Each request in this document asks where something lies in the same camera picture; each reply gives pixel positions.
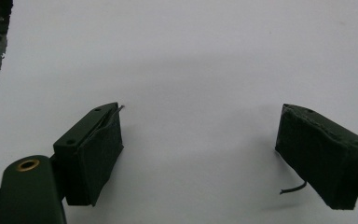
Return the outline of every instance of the white paper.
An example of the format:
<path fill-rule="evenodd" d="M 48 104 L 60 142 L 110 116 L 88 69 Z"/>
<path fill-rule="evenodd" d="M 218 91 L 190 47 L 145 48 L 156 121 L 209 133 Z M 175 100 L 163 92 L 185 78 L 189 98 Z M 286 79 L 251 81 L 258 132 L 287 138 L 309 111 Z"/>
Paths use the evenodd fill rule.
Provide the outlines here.
<path fill-rule="evenodd" d="M 111 102 L 124 150 L 68 223 L 358 223 L 274 152 L 283 103 L 358 134 L 358 1 L 14 1 L 0 181 Z"/>

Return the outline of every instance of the dark green clamp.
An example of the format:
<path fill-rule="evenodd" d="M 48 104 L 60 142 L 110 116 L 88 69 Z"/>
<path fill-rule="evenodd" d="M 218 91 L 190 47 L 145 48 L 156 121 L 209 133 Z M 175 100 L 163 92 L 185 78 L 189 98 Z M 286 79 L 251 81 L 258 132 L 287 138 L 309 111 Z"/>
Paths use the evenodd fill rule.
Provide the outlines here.
<path fill-rule="evenodd" d="M 333 209 L 358 198 L 358 135 L 317 112 L 283 105 L 275 149 Z"/>
<path fill-rule="evenodd" d="M 95 205 L 123 149 L 122 107 L 92 109 L 54 144 L 51 158 L 9 165 L 0 188 L 0 224 L 66 223 L 64 197 L 69 205 Z"/>

